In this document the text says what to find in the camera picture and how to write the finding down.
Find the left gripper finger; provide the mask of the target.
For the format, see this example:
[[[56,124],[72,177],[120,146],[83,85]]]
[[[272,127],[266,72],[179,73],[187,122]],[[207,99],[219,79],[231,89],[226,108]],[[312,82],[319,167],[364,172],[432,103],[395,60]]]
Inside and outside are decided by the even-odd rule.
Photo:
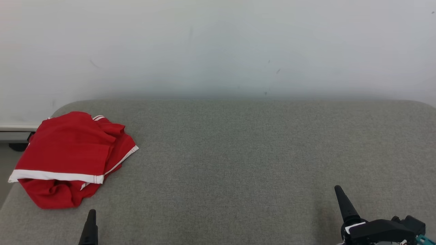
[[[96,224],[96,210],[91,209],[84,224],[79,245],[98,245],[98,226]]]

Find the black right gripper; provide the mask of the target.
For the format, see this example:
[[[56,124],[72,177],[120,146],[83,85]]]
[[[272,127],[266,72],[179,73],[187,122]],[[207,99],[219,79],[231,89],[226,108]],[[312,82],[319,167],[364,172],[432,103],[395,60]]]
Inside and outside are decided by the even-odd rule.
[[[344,224],[353,224],[341,229],[343,242],[346,245],[374,245],[380,242],[414,244],[414,232],[403,224],[385,219],[372,222],[361,222],[353,204],[340,185],[334,187],[341,217]]]

